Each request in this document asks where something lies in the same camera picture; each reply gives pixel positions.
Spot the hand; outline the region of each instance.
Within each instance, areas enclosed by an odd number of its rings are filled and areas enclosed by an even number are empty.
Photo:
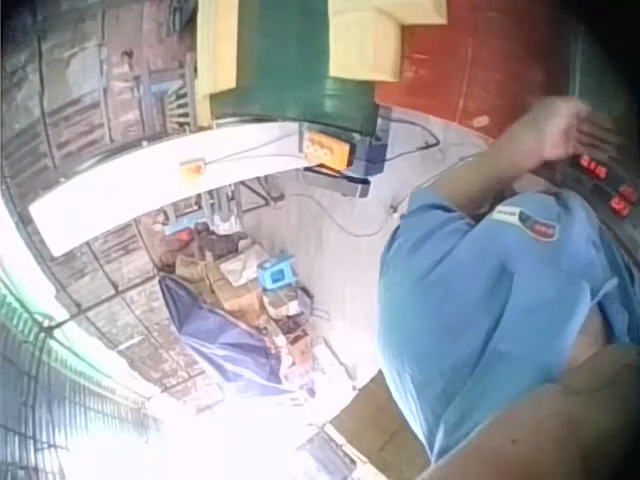
[[[607,157],[615,155],[610,137],[611,124],[574,97],[549,97],[537,103],[514,123],[494,144],[494,148],[523,171],[545,161],[564,160],[576,154],[592,154],[594,149]]]

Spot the blue tarp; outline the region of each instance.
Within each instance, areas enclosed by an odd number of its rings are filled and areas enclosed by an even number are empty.
[[[242,397],[291,393],[280,379],[280,357],[264,339],[229,320],[228,314],[206,306],[185,283],[160,275],[160,291],[171,321],[184,344],[207,371],[215,372],[228,392]]]

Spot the logo patch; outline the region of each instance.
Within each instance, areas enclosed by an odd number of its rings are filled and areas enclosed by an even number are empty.
[[[560,225],[535,218],[519,207],[498,205],[495,210],[491,212],[491,218],[517,225],[532,237],[542,240],[543,242],[553,242],[558,239]]]

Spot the person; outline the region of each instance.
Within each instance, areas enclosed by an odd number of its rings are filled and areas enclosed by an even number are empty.
[[[424,478],[612,478],[633,444],[640,284],[589,205],[520,193],[471,220],[544,162],[610,157],[607,139],[587,104],[547,98],[411,196],[381,258],[378,348]]]

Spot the red light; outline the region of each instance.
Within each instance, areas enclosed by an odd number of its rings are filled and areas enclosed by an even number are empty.
[[[606,165],[596,162],[588,155],[580,157],[580,166],[601,180],[607,178],[607,175],[609,174],[609,168]]]
[[[631,185],[624,184],[619,191],[620,195],[629,203],[635,203],[638,200],[638,194]]]
[[[626,217],[631,213],[631,205],[622,197],[615,196],[609,202],[611,209],[619,216]]]

